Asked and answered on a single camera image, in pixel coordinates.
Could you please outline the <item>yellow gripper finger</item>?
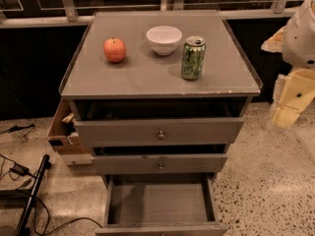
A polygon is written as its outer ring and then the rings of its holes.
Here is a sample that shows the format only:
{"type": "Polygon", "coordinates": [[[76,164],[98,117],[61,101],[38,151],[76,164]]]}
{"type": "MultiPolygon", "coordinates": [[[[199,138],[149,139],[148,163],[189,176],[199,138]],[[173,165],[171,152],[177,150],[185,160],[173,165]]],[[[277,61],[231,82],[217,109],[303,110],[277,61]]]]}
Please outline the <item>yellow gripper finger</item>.
{"type": "Polygon", "coordinates": [[[284,28],[277,30],[270,38],[265,40],[261,45],[261,49],[271,53],[283,52],[284,28]]]}
{"type": "Polygon", "coordinates": [[[315,98],[315,71],[293,69],[287,76],[279,75],[274,88],[272,123],[289,128],[315,98]]]}

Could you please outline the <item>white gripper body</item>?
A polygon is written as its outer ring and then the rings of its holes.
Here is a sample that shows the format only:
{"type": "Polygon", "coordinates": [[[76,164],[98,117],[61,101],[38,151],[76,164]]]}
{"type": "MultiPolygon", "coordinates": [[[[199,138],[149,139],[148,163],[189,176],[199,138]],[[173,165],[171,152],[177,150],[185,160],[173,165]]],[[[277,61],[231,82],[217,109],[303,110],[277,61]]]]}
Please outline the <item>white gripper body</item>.
{"type": "Polygon", "coordinates": [[[315,67],[315,0],[305,0],[287,22],[282,56],[293,67],[315,67]]]}

